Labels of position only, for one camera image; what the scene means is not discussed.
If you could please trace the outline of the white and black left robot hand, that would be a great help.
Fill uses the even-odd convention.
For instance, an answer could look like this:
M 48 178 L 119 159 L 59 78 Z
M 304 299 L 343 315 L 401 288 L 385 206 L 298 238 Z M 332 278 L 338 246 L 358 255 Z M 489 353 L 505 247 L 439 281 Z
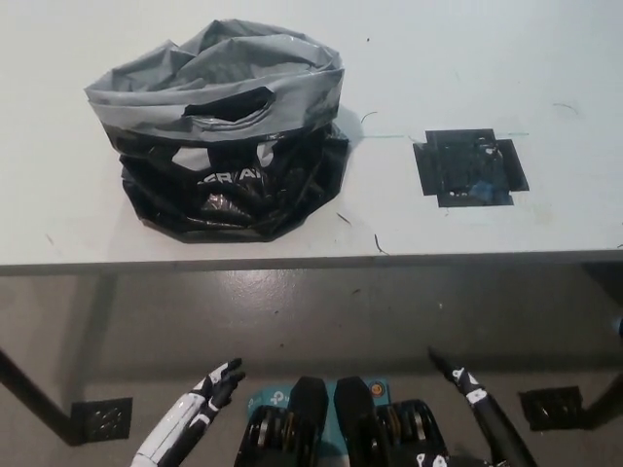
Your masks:
M 216 416 L 232 402 L 245 378 L 241 364 L 241 358 L 223 363 L 184 393 L 146 437 L 130 466 L 180 466 Z

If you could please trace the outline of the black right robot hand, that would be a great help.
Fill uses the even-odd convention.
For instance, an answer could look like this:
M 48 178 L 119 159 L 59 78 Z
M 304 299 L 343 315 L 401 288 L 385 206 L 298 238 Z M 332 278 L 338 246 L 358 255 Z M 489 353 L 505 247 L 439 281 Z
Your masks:
M 523 438 L 493 394 L 462 364 L 429 346 L 432 365 L 467 402 L 492 453 L 493 466 L 536 466 Z

